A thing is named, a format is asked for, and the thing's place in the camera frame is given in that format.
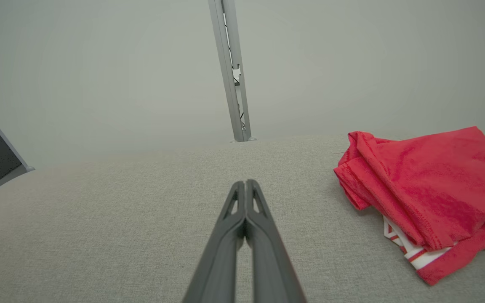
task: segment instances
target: gray metal object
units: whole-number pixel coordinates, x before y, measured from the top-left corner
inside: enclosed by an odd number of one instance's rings
[[[0,129],[0,136],[5,141],[5,143],[8,145],[8,147],[12,150],[12,153],[14,153],[16,155],[16,157],[18,158],[18,160],[20,161],[20,163],[25,167],[25,169],[28,172],[29,171],[32,171],[32,170],[35,170],[34,167],[29,166],[29,165],[27,165],[27,163],[25,163],[25,160],[20,156],[20,154],[17,152],[16,148],[14,148],[14,146],[12,146],[12,144],[10,143],[10,141],[8,140],[8,138],[5,136],[5,134],[3,134],[3,132],[2,132],[1,129]]]
[[[306,302],[261,188],[247,180],[246,188],[242,181],[231,187],[183,303],[235,302],[237,250],[244,238],[253,251],[254,302]]]
[[[250,130],[250,114],[248,113],[248,103],[246,101],[246,85],[242,67],[243,60],[240,50],[235,2],[234,0],[208,0],[208,3],[222,78],[224,79],[224,90],[226,91],[233,137],[237,142],[250,139],[255,140],[255,138],[252,138]],[[237,81],[237,85],[240,88],[240,98],[237,97],[237,92],[235,91],[233,69],[240,69],[241,73]]]

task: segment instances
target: red garment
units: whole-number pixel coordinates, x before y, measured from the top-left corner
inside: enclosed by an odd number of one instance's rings
[[[485,136],[477,127],[403,141],[353,132],[349,141],[334,171],[352,204],[374,206],[427,251],[454,246],[418,270],[426,282],[485,249]]]

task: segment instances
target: folded red towel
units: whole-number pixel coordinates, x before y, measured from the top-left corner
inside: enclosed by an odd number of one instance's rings
[[[426,282],[485,249],[485,136],[477,127],[403,141],[353,132],[349,141],[334,171],[352,204],[374,206],[426,251],[454,246],[418,270]]]

